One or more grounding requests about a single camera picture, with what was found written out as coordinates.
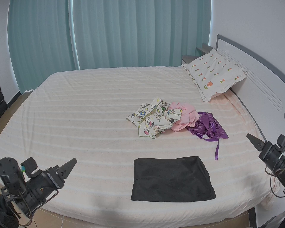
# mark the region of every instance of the white wall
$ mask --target white wall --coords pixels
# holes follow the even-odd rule
[[[10,0],[0,0],[0,87],[6,103],[19,92],[8,47],[7,22],[9,4]]]
[[[284,0],[212,0],[210,46],[216,47],[218,34],[249,48],[285,73]],[[285,201],[275,199],[269,211],[260,205],[255,209],[257,225],[261,226],[285,211]]]

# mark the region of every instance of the crumpled clothing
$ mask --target crumpled clothing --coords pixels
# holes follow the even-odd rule
[[[138,127],[139,136],[154,139],[180,120],[181,114],[182,109],[169,109],[168,102],[156,97],[150,104],[142,103],[127,120]]]
[[[228,139],[229,137],[219,122],[214,118],[212,113],[198,112],[198,114],[200,114],[200,117],[195,122],[195,127],[186,128],[193,135],[197,135],[199,138],[204,139],[208,142],[218,141],[215,153],[215,160],[218,160],[219,139]],[[207,135],[209,139],[203,138],[203,135]]]
[[[175,122],[171,128],[173,131],[179,131],[185,127],[194,127],[195,122],[199,119],[199,114],[193,105],[188,103],[172,102],[169,109],[182,109],[182,115],[180,120]]]

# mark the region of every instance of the black cloth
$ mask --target black cloth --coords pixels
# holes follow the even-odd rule
[[[131,200],[152,202],[194,202],[216,198],[210,176],[198,156],[134,160]]]

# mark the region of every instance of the mattress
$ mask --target mattress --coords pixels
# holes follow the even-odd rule
[[[229,138],[206,142],[187,130],[139,137],[126,117],[154,97],[188,102],[213,113]],[[43,208],[93,227],[184,227],[233,218],[270,199],[269,176],[247,140],[261,135],[238,98],[228,91],[203,102],[183,67],[106,68],[60,72],[46,79],[15,112],[0,135],[0,156],[39,168],[75,157],[59,195]],[[133,160],[199,156],[216,198],[203,202],[131,201]]]

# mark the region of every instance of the white pillow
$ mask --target white pillow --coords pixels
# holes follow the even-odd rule
[[[215,50],[182,66],[189,72],[206,102],[245,79],[247,73],[237,63],[226,60]]]

